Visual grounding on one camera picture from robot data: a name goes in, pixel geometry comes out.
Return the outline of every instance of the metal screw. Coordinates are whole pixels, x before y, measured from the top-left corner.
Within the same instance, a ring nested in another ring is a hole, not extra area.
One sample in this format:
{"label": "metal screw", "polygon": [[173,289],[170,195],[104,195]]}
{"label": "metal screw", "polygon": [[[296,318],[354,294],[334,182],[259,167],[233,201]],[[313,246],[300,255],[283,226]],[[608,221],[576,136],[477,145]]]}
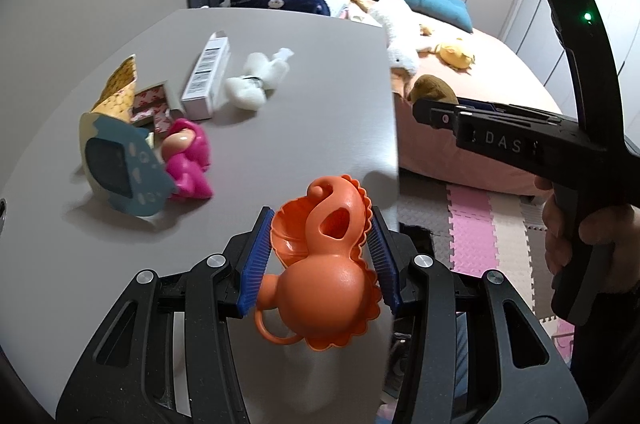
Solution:
{"label": "metal screw", "polygon": [[418,254],[414,258],[414,263],[423,269],[428,269],[431,265],[433,265],[433,258],[426,254]]}
{"label": "metal screw", "polygon": [[504,276],[497,270],[489,270],[486,273],[486,278],[494,285],[501,285],[504,282]]}
{"label": "metal screw", "polygon": [[143,270],[136,276],[136,281],[141,285],[146,285],[154,280],[154,273],[151,270]]}
{"label": "metal screw", "polygon": [[222,267],[226,263],[226,259],[222,254],[212,254],[207,258],[207,265],[212,269]]}

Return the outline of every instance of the pink foam mat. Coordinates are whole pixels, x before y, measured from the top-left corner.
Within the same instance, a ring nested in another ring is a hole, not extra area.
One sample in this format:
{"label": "pink foam mat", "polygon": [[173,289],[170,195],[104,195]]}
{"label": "pink foam mat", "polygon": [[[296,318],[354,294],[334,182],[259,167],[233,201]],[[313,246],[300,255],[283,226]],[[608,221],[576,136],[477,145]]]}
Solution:
{"label": "pink foam mat", "polygon": [[574,352],[574,330],[574,325],[558,319],[558,330],[553,336],[553,341],[565,361],[569,361]]}
{"label": "pink foam mat", "polygon": [[447,185],[451,263],[456,272],[480,277],[498,267],[498,249],[491,204],[485,191],[461,185]]}

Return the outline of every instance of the hand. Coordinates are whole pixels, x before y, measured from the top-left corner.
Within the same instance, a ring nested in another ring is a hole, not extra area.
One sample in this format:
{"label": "hand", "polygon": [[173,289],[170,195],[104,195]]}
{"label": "hand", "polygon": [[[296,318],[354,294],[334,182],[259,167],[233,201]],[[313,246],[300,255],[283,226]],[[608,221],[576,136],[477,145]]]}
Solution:
{"label": "hand", "polygon": [[[543,191],[552,189],[548,180],[536,177],[536,187]],[[545,260],[551,274],[558,274],[570,261],[571,244],[562,237],[564,216],[551,195],[542,211],[547,231]],[[611,269],[605,280],[603,292],[622,293],[631,290],[640,281],[640,211],[631,205],[607,207],[587,216],[578,230],[580,239],[587,245],[604,245],[615,242]]]}

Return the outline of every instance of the white plush toy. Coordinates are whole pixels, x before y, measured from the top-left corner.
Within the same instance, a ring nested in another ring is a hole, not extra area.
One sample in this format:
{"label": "white plush toy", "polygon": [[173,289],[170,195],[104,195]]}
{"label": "white plush toy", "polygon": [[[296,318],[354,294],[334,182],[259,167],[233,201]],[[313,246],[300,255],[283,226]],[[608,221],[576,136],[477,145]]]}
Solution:
{"label": "white plush toy", "polygon": [[249,54],[240,77],[225,81],[226,96],[234,106],[258,111],[266,102],[265,90],[276,89],[289,73],[287,59],[293,55],[288,48],[281,48],[273,59],[255,52]]}
{"label": "white plush toy", "polygon": [[409,77],[418,71],[418,52],[431,52],[434,41],[422,35],[420,21],[405,0],[379,0],[369,8],[369,15],[386,32],[387,53],[391,68],[404,68]]}

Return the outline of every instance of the barcode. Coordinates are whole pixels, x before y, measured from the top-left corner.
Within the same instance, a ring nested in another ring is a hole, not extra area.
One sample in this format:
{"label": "barcode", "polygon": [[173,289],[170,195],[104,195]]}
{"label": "barcode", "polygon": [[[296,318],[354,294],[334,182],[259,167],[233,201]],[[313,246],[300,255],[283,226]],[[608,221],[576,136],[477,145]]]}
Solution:
{"label": "barcode", "polygon": [[207,80],[197,81],[194,80],[189,87],[189,93],[193,93],[195,91],[203,91],[207,87]]}
{"label": "barcode", "polygon": [[193,80],[189,85],[187,93],[203,91],[207,87],[209,73],[211,72],[213,64],[218,58],[219,51],[219,48],[208,48],[204,51],[200,60],[200,64],[196,68],[196,71],[193,72]]}
{"label": "barcode", "polygon": [[209,73],[211,68],[213,68],[213,63],[218,58],[219,48],[208,48],[202,54],[202,58],[200,60],[200,64],[196,68],[195,74],[199,73]]}

